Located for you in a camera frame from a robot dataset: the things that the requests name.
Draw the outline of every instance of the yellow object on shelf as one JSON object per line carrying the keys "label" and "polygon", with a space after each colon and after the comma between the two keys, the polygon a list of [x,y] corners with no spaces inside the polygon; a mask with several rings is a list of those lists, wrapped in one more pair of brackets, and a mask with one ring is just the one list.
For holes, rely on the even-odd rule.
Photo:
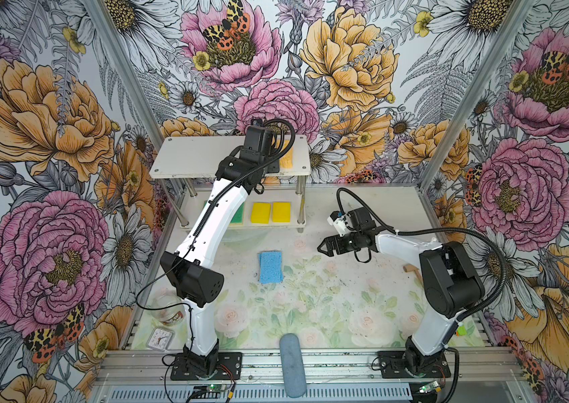
{"label": "yellow object on shelf", "polygon": [[[285,149],[287,144],[289,144],[289,141],[285,140],[284,145],[282,146],[282,149]],[[282,156],[282,158],[280,158],[280,169],[281,170],[282,169],[290,170],[292,168],[293,168],[293,148],[291,148],[288,153],[284,154]]]}
{"label": "yellow object on shelf", "polygon": [[268,224],[271,217],[271,203],[253,203],[251,222],[254,224]]}
{"label": "yellow object on shelf", "polygon": [[291,221],[291,203],[273,202],[273,222]]}

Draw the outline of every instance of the yellow sponge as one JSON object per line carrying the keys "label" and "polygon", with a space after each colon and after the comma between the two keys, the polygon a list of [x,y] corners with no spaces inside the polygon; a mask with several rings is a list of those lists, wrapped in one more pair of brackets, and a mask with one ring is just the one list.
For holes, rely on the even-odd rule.
{"label": "yellow sponge", "polygon": [[291,203],[274,202],[273,222],[290,222],[290,221],[291,221]]}
{"label": "yellow sponge", "polygon": [[254,224],[268,224],[271,216],[271,203],[253,203],[251,222]]}

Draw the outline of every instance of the floral wallpaper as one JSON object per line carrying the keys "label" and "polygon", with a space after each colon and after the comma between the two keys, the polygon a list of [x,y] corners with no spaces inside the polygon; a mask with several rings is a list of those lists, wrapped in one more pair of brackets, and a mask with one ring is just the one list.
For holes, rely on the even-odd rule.
{"label": "floral wallpaper", "polygon": [[[539,1],[470,111],[463,170],[450,161],[426,183],[442,225],[478,230],[509,262],[485,316],[524,365],[541,402],[569,403],[569,1]],[[487,292],[498,258],[463,241]]]}
{"label": "floral wallpaper", "polygon": [[0,1],[0,403],[89,399],[168,214],[156,150],[76,6]]}
{"label": "floral wallpaper", "polygon": [[[61,3],[78,42],[103,49],[85,1]],[[421,178],[511,3],[105,1],[164,136],[243,135],[281,117],[307,137],[308,182],[379,184]],[[526,21],[521,43],[542,22]],[[451,177],[469,140],[448,156]]]}

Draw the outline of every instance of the table surface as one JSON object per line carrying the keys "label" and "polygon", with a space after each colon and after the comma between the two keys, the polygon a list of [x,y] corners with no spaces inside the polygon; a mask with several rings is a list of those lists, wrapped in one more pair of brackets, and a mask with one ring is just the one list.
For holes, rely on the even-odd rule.
{"label": "table surface", "polygon": [[[215,330],[221,349],[277,348],[280,337],[296,333],[302,348],[402,347],[418,327],[428,306],[414,273],[403,270],[405,262],[389,255],[373,254],[367,264],[353,254],[332,258],[317,246],[335,235],[327,223],[337,210],[335,187],[308,187],[307,226],[295,229],[229,230],[216,255],[214,270],[224,274],[221,294],[214,302]],[[400,230],[430,227],[420,199],[409,187],[354,187],[389,225]],[[346,210],[359,207],[343,195]],[[186,233],[178,227],[168,242],[173,251]],[[282,251],[284,281],[260,284],[257,254]],[[174,289],[167,278],[153,286],[152,295]],[[143,312],[131,348],[146,349],[157,326],[175,332],[170,350],[180,350],[187,338],[187,320],[164,326],[149,311]],[[472,319],[464,322],[467,335],[454,336],[453,346],[483,346]]]}

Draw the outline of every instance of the green sponge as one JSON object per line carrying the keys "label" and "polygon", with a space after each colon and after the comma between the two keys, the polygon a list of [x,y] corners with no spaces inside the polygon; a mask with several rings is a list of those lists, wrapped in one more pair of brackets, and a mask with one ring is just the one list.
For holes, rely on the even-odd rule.
{"label": "green sponge", "polygon": [[244,221],[244,203],[242,203],[240,208],[238,208],[237,211],[235,212],[235,215],[233,215],[233,218],[231,219],[231,225],[233,224],[241,225],[243,221]]}

